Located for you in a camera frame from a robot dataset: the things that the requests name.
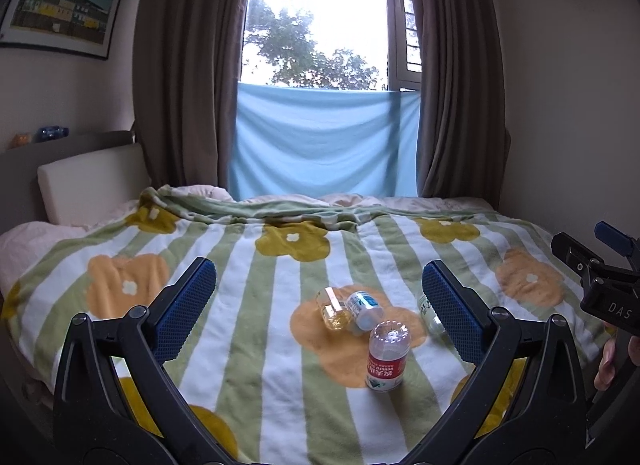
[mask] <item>brown curtain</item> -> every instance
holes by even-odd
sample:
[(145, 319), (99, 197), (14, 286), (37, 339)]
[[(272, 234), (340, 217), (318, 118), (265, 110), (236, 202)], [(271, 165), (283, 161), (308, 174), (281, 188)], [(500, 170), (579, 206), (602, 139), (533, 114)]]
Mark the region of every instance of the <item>brown curtain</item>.
[(497, 207), (509, 148), (492, 0), (414, 0), (422, 87), (417, 184), (423, 197)]
[(153, 185), (228, 185), (247, 0), (140, 0), (136, 138)]

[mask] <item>light blue sheet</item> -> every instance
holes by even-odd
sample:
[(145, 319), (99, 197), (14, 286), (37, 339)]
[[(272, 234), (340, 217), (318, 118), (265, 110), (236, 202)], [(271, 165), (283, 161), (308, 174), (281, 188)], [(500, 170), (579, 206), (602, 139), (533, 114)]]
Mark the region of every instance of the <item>light blue sheet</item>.
[(417, 92), (240, 83), (230, 193), (415, 196), (419, 105)]

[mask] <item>curtain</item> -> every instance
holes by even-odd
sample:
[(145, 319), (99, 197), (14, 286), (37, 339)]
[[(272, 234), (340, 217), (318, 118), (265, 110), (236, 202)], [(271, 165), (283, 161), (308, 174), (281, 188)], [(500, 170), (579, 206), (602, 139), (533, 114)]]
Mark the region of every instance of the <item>curtain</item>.
[(154, 186), (228, 186), (247, 0), (140, 0), (136, 138)]
[(422, 55), (417, 186), (497, 207), (509, 138), (492, 0), (414, 0)]
[(239, 84), (229, 192), (415, 196), (417, 92)]

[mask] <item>blanket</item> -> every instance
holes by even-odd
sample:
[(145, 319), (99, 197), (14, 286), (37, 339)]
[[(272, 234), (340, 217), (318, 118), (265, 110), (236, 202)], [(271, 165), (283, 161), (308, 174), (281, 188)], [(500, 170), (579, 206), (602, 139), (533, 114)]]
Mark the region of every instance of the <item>blanket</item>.
[[(486, 210), (236, 204), (148, 189), (133, 213), (58, 242), (14, 284), (2, 318), (53, 388), (74, 314), (120, 317), (153, 301), (195, 257), (207, 257), (218, 272), (216, 291), (164, 367), (221, 444), (258, 463), (396, 463), (472, 372), (419, 316), (429, 261), (443, 260), (488, 306), (517, 318), (563, 315), (581, 363), (598, 356), (608, 336), (580, 310), (578, 278), (551, 254), (550, 239), (531, 223)], [(368, 291), (386, 319), (409, 327), (401, 387), (366, 387), (367, 336), (324, 328), (314, 298), (326, 286)], [(116, 369), (136, 418), (159, 434), (126, 363), (117, 360)]]

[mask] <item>tree foliage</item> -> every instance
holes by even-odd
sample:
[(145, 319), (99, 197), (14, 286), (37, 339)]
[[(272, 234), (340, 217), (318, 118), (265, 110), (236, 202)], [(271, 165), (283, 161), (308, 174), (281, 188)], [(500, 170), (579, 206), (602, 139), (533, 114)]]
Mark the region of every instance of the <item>tree foliage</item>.
[(309, 12), (276, 15), (263, 0), (249, 0), (244, 43), (255, 44), (258, 54), (275, 67), (271, 82), (289, 87), (373, 90), (378, 70), (351, 49), (327, 55), (311, 38), (314, 16)]

